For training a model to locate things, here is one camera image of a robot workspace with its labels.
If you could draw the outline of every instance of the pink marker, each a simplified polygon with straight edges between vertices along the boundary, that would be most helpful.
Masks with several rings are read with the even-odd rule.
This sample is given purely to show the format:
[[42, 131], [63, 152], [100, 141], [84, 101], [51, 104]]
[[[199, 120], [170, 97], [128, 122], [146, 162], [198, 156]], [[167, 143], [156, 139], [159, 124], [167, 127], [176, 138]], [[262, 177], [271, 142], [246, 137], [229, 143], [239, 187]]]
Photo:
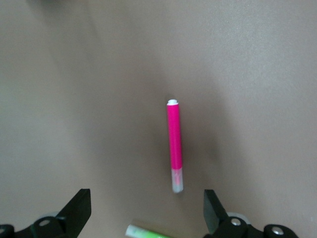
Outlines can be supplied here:
[[169, 154], [172, 167], [173, 191], [179, 193], [183, 190], [182, 174], [182, 147], [180, 141], [179, 106], [176, 99], [167, 103]]

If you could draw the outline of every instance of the marker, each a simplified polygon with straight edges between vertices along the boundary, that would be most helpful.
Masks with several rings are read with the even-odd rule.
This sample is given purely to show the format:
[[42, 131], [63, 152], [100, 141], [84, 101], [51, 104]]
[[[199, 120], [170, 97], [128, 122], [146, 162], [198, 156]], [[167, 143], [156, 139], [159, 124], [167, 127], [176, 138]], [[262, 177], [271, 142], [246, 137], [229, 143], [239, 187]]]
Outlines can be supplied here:
[[125, 232], [127, 237], [132, 238], [171, 238], [155, 232], [144, 230], [140, 227], [134, 225], [129, 225], [127, 231]]
[[176, 99], [167, 103], [169, 154], [172, 169], [172, 187], [175, 193], [183, 190], [182, 147], [180, 140], [179, 106]]

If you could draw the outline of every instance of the green marker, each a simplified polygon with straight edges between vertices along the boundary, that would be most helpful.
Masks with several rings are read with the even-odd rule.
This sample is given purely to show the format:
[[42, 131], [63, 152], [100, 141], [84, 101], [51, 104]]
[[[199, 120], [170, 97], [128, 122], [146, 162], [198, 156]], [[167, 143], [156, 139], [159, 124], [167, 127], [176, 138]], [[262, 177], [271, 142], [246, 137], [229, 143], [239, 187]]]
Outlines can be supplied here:
[[129, 225], [127, 231], [125, 232], [127, 237], [132, 238], [171, 238], [155, 232], [144, 230], [140, 227], [134, 225]]

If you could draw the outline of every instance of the pen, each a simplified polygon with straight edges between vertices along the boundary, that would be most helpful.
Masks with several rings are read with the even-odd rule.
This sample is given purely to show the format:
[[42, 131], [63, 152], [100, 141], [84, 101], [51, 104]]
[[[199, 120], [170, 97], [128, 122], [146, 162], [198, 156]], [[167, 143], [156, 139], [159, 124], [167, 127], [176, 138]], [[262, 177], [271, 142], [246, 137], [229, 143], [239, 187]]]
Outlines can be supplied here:
[[151, 232], [140, 227], [129, 225], [125, 233], [126, 236], [132, 238], [171, 238], [155, 232]]
[[180, 137], [179, 105], [176, 99], [167, 103], [169, 154], [172, 170], [172, 188], [175, 193], [183, 190], [182, 148]]

